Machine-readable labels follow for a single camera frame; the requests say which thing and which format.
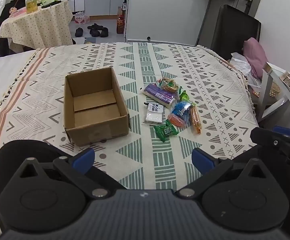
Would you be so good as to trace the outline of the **orange rice cracker pack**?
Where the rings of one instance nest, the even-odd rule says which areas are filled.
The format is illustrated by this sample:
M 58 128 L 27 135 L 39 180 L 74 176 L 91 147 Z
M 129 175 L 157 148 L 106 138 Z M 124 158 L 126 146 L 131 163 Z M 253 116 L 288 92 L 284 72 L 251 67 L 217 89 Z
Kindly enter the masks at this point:
M 199 118 L 197 109 L 194 105 L 192 105 L 189 108 L 189 114 L 190 114 L 191 124 L 192 124 L 193 128 L 195 129 L 195 131 L 198 134 L 201 134 L 201 129 L 202 129 L 201 122 L 200 122 L 200 118 Z

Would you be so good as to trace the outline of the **red snack packet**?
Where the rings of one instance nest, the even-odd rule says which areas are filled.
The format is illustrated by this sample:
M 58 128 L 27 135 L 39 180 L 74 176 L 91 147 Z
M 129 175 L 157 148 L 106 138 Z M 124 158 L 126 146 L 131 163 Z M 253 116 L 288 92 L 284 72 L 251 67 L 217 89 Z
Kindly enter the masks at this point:
M 186 126 L 185 121 L 182 118 L 180 118 L 179 116 L 177 116 L 177 115 L 175 115 L 173 113 L 170 113 L 168 115 L 168 120 L 169 120 L 169 122 L 171 124 L 173 124 L 176 127 L 183 128 L 183 127 Z

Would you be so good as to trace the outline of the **green snack packet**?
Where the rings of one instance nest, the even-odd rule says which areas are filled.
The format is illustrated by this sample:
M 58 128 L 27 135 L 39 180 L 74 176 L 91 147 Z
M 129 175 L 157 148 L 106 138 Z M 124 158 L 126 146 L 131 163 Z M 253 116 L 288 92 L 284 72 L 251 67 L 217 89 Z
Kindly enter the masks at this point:
M 154 126 L 154 131 L 162 142 L 165 142 L 170 135 L 178 135 L 178 131 L 169 120 L 161 125 Z

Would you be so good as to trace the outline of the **blue snack packet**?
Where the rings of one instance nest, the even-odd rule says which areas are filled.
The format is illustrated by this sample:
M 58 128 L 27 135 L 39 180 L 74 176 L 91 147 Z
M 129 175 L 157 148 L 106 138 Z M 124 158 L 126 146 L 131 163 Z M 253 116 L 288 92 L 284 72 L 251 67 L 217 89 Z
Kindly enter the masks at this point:
M 172 114 L 182 118 L 182 120 L 187 122 L 189 119 L 189 109 L 191 106 L 192 103 L 189 101 L 180 101 L 174 106 Z

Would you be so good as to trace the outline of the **bright green candy packet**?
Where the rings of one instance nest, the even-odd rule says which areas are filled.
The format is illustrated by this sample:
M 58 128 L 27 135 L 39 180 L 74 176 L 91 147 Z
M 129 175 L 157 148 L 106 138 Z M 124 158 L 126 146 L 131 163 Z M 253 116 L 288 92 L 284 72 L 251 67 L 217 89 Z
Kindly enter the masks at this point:
M 179 100 L 180 101 L 187 101 L 187 102 L 190 102 L 190 98 L 189 98 L 189 95 L 186 93 L 185 90 L 183 90 L 180 95 L 179 95 Z

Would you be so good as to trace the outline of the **white black snack packet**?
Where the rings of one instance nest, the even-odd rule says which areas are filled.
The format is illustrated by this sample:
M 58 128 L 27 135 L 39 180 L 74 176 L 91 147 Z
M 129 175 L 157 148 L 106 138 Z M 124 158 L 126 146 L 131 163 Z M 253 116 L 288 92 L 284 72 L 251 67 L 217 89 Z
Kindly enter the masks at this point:
M 163 123 L 164 106 L 158 103 L 144 103 L 146 106 L 146 114 L 144 118 L 145 124 L 158 125 Z

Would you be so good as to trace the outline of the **purple long snack pack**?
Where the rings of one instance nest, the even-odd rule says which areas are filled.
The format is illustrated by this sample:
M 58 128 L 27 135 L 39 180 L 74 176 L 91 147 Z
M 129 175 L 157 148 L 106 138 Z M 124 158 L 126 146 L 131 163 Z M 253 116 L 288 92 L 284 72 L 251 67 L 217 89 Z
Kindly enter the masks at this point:
M 150 83 L 142 93 L 149 98 L 153 99 L 157 103 L 171 109 L 176 104 L 176 96 L 173 93 L 170 93 L 166 90 L 157 87 L 156 85 Z

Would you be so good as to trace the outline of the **green white cookie packet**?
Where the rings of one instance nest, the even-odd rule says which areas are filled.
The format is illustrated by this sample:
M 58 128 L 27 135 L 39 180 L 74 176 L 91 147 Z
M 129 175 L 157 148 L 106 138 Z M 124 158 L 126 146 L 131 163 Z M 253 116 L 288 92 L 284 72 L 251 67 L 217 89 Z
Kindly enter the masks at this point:
M 172 94 L 180 94 L 182 87 L 179 86 L 173 79 L 169 79 L 167 77 L 162 77 L 157 80 L 155 85 L 162 90 L 170 92 Z

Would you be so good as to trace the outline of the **white side shelf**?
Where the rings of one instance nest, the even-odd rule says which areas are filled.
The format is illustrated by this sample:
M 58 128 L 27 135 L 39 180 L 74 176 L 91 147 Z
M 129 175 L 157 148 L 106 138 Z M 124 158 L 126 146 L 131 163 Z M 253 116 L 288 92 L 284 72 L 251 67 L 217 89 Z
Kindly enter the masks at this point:
M 266 62 L 256 106 L 259 126 L 290 128 L 290 72 Z

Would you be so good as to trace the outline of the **open brown cardboard box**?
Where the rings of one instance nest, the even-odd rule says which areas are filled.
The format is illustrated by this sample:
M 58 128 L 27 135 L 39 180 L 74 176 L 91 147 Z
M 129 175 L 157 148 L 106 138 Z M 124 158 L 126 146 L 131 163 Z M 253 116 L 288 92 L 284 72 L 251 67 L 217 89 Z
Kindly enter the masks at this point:
M 65 77 L 63 126 L 77 146 L 129 134 L 129 111 L 112 67 Z

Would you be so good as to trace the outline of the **patterned bed blanket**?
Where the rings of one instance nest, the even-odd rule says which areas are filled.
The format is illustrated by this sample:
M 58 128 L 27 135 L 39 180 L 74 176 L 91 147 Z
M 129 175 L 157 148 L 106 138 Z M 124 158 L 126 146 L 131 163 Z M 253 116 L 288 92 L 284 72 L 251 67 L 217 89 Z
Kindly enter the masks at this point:
M 174 81 L 196 108 L 165 141 L 146 122 L 149 87 Z M 101 43 L 0 58 L 0 148 L 39 140 L 69 155 L 95 151 L 95 166 L 129 189 L 179 189 L 199 178 L 195 148 L 233 159 L 257 127 L 243 74 L 202 46 Z

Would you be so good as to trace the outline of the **white plastic bag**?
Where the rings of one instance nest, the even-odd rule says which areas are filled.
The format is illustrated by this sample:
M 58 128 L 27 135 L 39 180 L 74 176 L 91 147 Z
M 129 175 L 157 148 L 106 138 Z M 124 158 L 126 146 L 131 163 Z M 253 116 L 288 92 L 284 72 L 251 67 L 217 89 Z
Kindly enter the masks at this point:
M 234 52 L 231 53 L 230 63 L 238 70 L 240 70 L 243 75 L 247 78 L 250 85 L 261 87 L 261 80 L 258 77 L 252 75 L 252 67 L 248 60 L 241 54 Z

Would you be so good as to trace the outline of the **pink cloth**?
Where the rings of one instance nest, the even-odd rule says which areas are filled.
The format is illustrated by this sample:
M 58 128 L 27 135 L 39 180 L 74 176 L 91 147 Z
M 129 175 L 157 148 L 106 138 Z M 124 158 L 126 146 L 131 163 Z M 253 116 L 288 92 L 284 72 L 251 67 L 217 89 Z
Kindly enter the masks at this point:
M 268 61 L 261 44 L 253 37 L 244 41 L 243 56 L 248 60 L 252 70 L 252 76 L 262 79 L 263 67 Z

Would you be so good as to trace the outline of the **black chair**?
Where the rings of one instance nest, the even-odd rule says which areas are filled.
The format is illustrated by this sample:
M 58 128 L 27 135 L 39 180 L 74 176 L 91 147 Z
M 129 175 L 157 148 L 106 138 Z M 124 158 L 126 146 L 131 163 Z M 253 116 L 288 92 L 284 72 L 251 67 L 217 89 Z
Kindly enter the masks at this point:
M 231 54 L 242 54 L 244 42 L 251 37 L 260 39 L 261 22 L 244 12 L 222 5 L 220 7 L 211 50 L 225 60 L 231 59 Z

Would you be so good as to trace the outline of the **black slippers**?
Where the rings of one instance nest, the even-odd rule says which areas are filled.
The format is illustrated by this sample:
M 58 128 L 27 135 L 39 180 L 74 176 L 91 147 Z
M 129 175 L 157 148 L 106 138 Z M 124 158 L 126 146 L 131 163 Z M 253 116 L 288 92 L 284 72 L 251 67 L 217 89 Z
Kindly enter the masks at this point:
M 88 26 L 88 30 L 90 31 L 90 35 L 92 37 L 108 37 L 109 36 L 108 28 L 102 25 L 97 25 L 96 23 Z M 78 29 L 76 29 L 75 37 L 82 37 L 83 32 L 84 32 L 83 28 L 79 27 Z

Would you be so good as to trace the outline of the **round table dotted tablecloth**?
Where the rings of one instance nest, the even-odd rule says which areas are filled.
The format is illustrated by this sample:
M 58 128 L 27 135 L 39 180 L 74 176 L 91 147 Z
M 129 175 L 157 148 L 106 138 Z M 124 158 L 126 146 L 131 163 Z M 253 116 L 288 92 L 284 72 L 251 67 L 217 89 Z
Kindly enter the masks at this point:
M 0 26 L 0 38 L 10 41 L 10 48 L 20 52 L 20 47 L 42 49 L 72 45 L 69 24 L 73 18 L 68 0 L 36 12 L 26 12 L 10 17 Z

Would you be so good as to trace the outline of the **pink water bottle pack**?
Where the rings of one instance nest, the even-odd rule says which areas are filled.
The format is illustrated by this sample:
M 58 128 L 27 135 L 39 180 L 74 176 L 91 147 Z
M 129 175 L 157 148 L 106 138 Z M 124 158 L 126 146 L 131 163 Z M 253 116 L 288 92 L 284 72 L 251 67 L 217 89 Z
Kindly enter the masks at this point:
M 84 11 L 80 11 L 74 15 L 74 21 L 76 24 L 87 24 L 90 21 L 90 17 Z

